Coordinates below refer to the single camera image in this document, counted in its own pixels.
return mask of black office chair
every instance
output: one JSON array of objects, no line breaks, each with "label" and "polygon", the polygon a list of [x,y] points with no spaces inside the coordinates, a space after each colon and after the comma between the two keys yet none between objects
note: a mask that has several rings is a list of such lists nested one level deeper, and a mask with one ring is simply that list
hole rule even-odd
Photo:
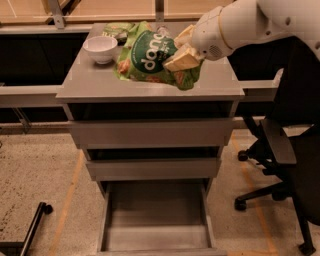
[{"label": "black office chair", "polygon": [[[258,125],[245,117],[257,141],[238,154],[240,161],[255,159],[265,167],[265,175],[276,175],[281,182],[237,197],[235,208],[245,210],[247,200],[270,194],[277,201],[292,197],[304,239],[299,249],[311,255],[315,248],[308,222],[320,225],[320,62],[294,40],[272,110]],[[310,128],[287,137],[283,127],[297,124]]]}]

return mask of gray tabletop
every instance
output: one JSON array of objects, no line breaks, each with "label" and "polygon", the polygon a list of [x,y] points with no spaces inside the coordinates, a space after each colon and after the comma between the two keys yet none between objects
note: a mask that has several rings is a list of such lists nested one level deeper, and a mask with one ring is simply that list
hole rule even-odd
[{"label": "gray tabletop", "polygon": [[[190,23],[164,23],[175,37]],[[152,24],[154,28],[161,24]],[[93,25],[88,37],[101,35],[105,23]],[[240,100],[243,90],[227,58],[219,61],[205,60],[200,79],[194,88],[181,91],[177,87],[148,82],[119,80],[113,71],[114,62],[96,64],[81,49],[73,63],[57,100],[61,103],[76,102],[152,102],[152,101],[211,101]]]}]

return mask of dresser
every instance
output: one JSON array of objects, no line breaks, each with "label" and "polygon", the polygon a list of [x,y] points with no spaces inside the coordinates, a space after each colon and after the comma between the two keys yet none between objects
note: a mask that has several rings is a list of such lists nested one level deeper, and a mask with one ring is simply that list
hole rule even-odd
[{"label": "dresser", "polygon": [[[175,36],[189,24],[165,25]],[[206,196],[244,97],[228,60],[205,61],[188,91],[120,81],[113,65],[81,50],[56,96],[105,199],[97,255],[226,255]]]}]

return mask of chair armrest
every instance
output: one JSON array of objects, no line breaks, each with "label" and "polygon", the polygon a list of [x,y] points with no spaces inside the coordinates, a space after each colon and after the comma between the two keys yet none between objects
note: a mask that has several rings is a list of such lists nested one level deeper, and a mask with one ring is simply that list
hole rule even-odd
[{"label": "chair armrest", "polygon": [[260,124],[275,161],[280,165],[296,164],[294,150],[282,127],[276,121],[269,119],[261,120]]}]

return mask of black metal stand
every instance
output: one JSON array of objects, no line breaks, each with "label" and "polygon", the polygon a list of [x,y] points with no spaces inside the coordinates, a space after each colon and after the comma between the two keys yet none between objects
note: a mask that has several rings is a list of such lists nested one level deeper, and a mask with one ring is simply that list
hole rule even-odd
[{"label": "black metal stand", "polygon": [[42,214],[50,214],[52,213],[52,211],[53,208],[51,205],[43,202],[39,203],[37,212],[33,217],[24,242],[0,242],[0,252],[6,256],[26,256],[32,243],[33,237],[37,231]]}]

